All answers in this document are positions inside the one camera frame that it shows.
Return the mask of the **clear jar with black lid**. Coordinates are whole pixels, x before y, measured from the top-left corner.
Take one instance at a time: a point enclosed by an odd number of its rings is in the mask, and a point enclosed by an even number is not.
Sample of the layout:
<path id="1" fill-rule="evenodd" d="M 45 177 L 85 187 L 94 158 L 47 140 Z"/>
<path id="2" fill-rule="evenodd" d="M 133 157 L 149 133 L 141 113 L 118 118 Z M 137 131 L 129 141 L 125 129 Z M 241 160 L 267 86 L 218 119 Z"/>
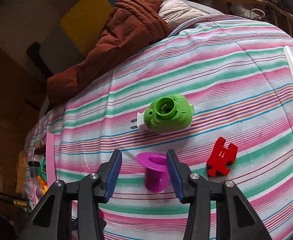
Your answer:
<path id="1" fill-rule="evenodd" d="M 38 181 L 40 163 L 38 161 L 31 160 L 28 161 L 27 164 L 29 167 L 31 179 L 33 180 L 34 189 L 36 190 L 40 186 L 40 183 Z"/>

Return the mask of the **magenta plastic funnel cup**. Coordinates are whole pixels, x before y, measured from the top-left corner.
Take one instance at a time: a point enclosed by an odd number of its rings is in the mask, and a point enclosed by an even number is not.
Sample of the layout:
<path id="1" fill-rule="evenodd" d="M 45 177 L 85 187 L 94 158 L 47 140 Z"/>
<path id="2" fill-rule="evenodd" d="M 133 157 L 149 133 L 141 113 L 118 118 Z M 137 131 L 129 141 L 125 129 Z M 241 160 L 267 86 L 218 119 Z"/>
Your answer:
<path id="1" fill-rule="evenodd" d="M 159 193 L 169 185 L 165 154 L 144 152 L 136 156 L 136 161 L 145 168 L 144 186 L 149 192 Z"/>

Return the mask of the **green plug-in device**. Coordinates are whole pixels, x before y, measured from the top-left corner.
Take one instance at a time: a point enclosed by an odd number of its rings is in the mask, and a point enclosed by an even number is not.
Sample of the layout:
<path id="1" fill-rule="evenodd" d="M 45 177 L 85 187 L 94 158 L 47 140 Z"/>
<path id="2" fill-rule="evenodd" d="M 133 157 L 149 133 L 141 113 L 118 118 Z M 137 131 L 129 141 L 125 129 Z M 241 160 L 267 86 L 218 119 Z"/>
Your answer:
<path id="1" fill-rule="evenodd" d="M 144 112 L 137 113 L 131 129 L 169 134 L 189 129 L 195 109 L 182 94 L 165 96 L 153 101 Z"/>

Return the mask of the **grey yellow blue headboard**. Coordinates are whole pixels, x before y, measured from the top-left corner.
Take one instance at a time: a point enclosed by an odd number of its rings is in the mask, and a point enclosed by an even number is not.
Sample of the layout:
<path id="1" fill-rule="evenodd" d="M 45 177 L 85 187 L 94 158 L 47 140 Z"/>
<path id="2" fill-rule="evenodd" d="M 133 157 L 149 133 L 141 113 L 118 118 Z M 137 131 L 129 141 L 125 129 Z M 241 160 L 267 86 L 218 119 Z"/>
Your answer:
<path id="1" fill-rule="evenodd" d="M 29 46 L 26 54 L 45 78 L 85 60 L 116 1 L 77 0 L 42 42 Z"/>

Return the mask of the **striped pink green bedspread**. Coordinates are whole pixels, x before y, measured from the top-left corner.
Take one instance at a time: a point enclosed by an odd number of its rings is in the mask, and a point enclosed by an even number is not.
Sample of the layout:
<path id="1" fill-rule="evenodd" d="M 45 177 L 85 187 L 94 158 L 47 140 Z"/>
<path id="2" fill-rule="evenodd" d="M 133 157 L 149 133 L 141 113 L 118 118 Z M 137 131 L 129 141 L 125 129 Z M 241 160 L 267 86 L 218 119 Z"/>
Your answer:
<path id="1" fill-rule="evenodd" d="M 174 150 L 193 172 L 206 176 L 206 161 L 219 137 L 238 147 L 228 179 L 261 218 L 273 239 L 293 235 L 293 81 L 284 47 L 293 39 L 265 22 L 208 15 L 146 47 L 29 132 L 34 147 L 54 134 L 55 174 L 72 182 L 95 172 L 119 149 L 123 162 L 113 197 L 101 205 L 106 239 L 182 239 L 187 205 L 171 186 L 144 187 L 143 152 Z M 133 119 L 161 97 L 182 94 L 194 106 L 189 129 L 168 135 L 141 132 Z"/>

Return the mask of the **red puzzle piece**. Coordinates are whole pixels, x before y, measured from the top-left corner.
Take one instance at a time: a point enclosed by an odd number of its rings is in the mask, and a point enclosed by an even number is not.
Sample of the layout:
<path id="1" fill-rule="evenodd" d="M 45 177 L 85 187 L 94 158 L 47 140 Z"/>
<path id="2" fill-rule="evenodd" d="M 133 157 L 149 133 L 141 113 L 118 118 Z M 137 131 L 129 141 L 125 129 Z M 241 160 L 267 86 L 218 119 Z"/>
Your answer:
<path id="1" fill-rule="evenodd" d="M 235 163 L 238 147 L 232 143 L 225 147 L 225 142 L 225 138 L 219 137 L 214 144 L 212 153 L 206 162 L 209 177 L 227 176 L 230 172 L 228 166 Z"/>

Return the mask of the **white tray with pink rim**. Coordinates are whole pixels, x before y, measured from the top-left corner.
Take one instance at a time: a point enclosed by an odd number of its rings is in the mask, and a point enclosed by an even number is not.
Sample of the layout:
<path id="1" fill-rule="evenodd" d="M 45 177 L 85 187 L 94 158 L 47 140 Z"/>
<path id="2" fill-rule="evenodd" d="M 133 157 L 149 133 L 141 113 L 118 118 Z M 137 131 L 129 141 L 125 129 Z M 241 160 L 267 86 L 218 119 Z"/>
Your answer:
<path id="1" fill-rule="evenodd" d="M 56 181 L 55 175 L 55 159 L 54 159 L 54 134 L 46 133 L 46 174 L 47 185 L 51 185 Z"/>

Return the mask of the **rust brown quilted blanket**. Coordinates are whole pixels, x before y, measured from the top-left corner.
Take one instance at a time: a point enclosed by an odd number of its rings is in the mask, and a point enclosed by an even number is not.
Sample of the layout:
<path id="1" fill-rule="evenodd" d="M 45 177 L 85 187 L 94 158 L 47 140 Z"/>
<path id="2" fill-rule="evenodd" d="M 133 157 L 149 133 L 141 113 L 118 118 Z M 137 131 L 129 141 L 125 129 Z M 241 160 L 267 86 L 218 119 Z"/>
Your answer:
<path id="1" fill-rule="evenodd" d="M 98 41 L 86 59 L 47 80 L 47 95 L 56 106 L 70 100 L 94 79 L 166 38 L 172 29 L 158 11 L 162 0 L 117 0 Z"/>

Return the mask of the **orange cube block toy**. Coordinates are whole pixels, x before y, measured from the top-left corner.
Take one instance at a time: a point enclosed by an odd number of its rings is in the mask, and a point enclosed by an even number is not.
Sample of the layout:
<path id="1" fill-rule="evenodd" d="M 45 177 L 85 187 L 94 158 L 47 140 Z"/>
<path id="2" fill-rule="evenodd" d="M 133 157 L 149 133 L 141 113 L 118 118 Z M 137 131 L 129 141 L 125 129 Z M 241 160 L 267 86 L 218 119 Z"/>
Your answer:
<path id="1" fill-rule="evenodd" d="M 48 190 L 47 182 L 40 176 L 37 175 L 39 186 L 36 188 L 36 196 L 41 198 Z"/>

